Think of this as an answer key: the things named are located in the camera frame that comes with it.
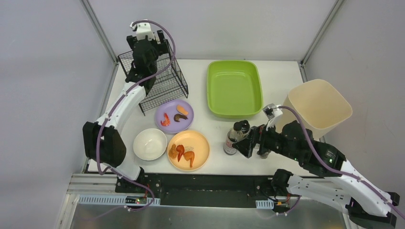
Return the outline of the dark sauce bottle red label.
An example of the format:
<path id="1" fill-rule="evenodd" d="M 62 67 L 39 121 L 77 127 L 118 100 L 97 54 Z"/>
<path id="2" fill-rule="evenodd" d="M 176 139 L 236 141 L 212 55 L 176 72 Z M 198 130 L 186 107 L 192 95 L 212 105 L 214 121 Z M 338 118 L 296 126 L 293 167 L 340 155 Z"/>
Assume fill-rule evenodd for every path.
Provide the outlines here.
<path id="1" fill-rule="evenodd" d="M 232 143 L 242 140 L 244 134 L 240 131 L 237 131 L 238 122 L 235 122 L 233 127 L 228 131 L 226 141 L 224 144 L 224 152 L 227 155 L 234 155 L 237 153 L 237 150 L 232 147 Z"/>

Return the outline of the black-lid spice jar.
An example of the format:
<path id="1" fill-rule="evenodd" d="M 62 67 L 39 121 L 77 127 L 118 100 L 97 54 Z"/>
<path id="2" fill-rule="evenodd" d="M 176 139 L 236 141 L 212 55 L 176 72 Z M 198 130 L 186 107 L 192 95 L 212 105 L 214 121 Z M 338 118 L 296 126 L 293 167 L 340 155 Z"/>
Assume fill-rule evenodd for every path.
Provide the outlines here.
<path id="1" fill-rule="evenodd" d="M 240 131 L 242 134 L 247 134 L 250 131 L 249 122 L 247 120 L 239 121 L 237 131 Z"/>

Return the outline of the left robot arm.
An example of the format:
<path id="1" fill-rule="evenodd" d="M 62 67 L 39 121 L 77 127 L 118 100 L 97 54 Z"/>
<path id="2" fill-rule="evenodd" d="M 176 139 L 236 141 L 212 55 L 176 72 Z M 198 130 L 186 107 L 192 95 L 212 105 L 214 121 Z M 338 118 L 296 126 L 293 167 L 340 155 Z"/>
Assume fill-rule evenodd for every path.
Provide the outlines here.
<path id="1" fill-rule="evenodd" d="M 104 164 L 119 176 L 136 181 L 143 169 L 135 164 L 135 157 L 127 153 L 121 132 L 133 110 L 146 98 L 157 75 L 170 65 L 158 68 L 157 60 L 168 54 L 173 55 L 162 30 L 155 35 L 152 32 L 128 36 L 127 42 L 132 49 L 133 61 L 125 79 L 124 87 L 115 103 L 95 122 L 86 122 L 83 126 L 83 138 L 86 157 Z"/>

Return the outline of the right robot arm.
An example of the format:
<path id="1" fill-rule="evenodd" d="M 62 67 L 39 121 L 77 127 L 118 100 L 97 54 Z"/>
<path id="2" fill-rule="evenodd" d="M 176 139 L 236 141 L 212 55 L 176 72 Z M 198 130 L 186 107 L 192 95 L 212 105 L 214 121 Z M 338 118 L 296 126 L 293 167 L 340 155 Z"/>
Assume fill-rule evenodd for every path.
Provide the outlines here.
<path id="1" fill-rule="evenodd" d="M 336 147 L 316 141 L 312 132 L 297 121 L 285 125 L 281 133 L 274 127 L 254 126 L 233 147 L 248 156 L 274 152 L 298 162 L 311 174 L 332 182 L 335 187 L 317 185 L 284 169 L 277 169 L 271 187 L 280 193 L 305 196 L 329 205 L 366 229 L 396 227 L 400 197 L 370 184 Z"/>

